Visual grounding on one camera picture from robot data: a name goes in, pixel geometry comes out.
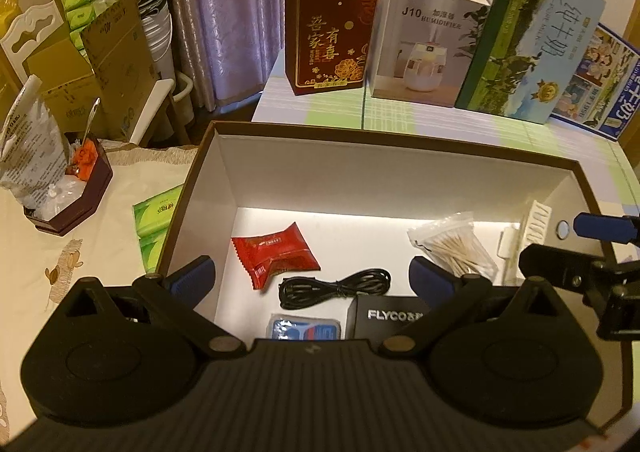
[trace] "yellow plastic bag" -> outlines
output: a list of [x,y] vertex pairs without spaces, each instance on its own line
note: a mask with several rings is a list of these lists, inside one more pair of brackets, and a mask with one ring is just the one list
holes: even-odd
[[18,0],[0,0],[0,38],[4,37],[12,21],[21,13]]

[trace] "chair backrest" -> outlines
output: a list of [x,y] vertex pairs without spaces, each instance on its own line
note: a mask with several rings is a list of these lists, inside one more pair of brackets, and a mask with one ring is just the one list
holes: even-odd
[[6,35],[0,40],[9,63],[24,84],[27,72],[24,61],[58,27],[63,25],[62,15],[52,1],[46,5],[36,5],[17,16]]

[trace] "humidifier image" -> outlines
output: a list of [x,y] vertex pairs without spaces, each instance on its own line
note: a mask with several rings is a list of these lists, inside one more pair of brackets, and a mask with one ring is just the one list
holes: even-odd
[[427,42],[416,43],[404,67],[404,85],[414,91],[433,91],[442,82],[447,48]]

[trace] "orange object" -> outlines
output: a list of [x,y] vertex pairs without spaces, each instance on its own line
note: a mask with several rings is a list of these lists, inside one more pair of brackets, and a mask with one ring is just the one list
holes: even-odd
[[97,159],[98,151],[95,148],[95,144],[89,139],[85,140],[84,145],[74,153],[72,160],[73,164],[78,166],[79,179],[89,181]]

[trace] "ribbed black surface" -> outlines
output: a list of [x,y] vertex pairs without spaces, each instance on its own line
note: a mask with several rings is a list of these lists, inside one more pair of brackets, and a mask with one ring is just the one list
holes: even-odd
[[525,431],[467,418],[417,366],[378,357],[361,340],[260,340],[245,358],[207,366],[187,397],[153,418],[111,429],[43,419],[7,450],[560,452],[589,434],[581,421]]

